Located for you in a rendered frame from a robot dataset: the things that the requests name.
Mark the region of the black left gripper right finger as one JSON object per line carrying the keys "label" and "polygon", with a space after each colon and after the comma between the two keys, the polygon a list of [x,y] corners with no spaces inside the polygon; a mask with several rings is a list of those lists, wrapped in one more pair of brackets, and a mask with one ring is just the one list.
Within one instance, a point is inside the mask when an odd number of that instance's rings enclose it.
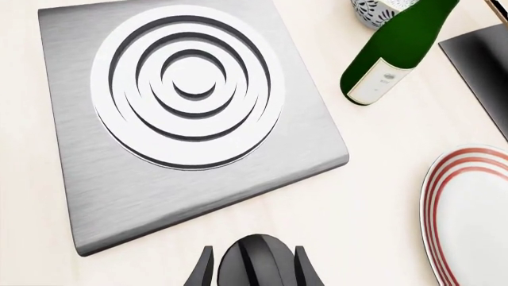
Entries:
{"label": "black left gripper right finger", "polygon": [[294,251],[294,272],[298,286],[325,286],[300,245]]}

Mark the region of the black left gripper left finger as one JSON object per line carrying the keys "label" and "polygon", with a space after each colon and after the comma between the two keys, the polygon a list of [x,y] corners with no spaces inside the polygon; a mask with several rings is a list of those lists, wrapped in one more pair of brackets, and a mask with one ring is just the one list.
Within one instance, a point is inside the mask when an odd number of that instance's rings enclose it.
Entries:
{"label": "black left gripper left finger", "polygon": [[211,245],[203,248],[193,271],[183,286],[210,286],[214,273],[214,249]]}

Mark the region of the round black stove knob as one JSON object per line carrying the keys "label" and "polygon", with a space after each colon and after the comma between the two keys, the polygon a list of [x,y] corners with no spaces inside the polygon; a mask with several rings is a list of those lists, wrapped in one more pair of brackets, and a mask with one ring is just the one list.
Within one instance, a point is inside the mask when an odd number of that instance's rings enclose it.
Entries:
{"label": "round black stove knob", "polygon": [[271,235],[248,235],[225,252],[217,286],[297,286],[294,254]]}

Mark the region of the flat grey stove plate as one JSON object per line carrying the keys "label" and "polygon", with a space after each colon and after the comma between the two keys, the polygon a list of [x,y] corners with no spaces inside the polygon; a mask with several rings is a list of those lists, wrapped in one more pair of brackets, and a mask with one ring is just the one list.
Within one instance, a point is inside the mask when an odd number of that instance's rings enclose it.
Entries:
{"label": "flat grey stove plate", "polygon": [[83,257],[348,162],[273,0],[126,0],[38,17]]}

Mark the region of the white plate with red rings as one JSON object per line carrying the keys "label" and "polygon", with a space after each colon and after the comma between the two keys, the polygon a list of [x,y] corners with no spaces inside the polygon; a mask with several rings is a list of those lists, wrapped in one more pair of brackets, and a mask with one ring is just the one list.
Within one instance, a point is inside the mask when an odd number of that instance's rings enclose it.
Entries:
{"label": "white plate with red rings", "polygon": [[421,186],[419,221],[439,286],[508,286],[508,152],[441,154]]}

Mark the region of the green wine bottle white label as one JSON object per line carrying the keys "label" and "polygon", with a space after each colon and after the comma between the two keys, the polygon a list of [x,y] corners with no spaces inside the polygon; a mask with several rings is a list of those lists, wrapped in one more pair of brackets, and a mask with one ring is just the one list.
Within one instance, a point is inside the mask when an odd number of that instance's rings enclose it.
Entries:
{"label": "green wine bottle white label", "polygon": [[459,1],[418,0],[393,16],[345,69],[342,94],[361,106],[381,99],[421,63]]}

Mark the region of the blue patterned white bowl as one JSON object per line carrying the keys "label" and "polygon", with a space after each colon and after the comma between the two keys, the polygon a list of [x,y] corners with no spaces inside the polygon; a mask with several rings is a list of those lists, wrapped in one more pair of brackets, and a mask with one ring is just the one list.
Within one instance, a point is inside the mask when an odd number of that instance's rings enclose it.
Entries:
{"label": "blue patterned white bowl", "polygon": [[356,18],[370,29],[378,30],[396,14],[419,0],[350,0]]}

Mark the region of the flat black board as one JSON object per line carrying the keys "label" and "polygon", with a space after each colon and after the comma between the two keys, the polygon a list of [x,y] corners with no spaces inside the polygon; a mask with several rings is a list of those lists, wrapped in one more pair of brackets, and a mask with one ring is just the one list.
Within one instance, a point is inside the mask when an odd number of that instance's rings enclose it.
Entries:
{"label": "flat black board", "polygon": [[508,141],[508,27],[492,25],[438,45]]}

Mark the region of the wooden edged object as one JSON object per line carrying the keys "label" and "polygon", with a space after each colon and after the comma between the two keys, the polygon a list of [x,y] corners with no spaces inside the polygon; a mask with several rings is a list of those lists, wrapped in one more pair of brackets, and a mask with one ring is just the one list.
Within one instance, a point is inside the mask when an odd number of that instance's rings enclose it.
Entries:
{"label": "wooden edged object", "polygon": [[508,11],[499,0],[484,0],[492,11],[498,16],[502,23],[508,25]]}

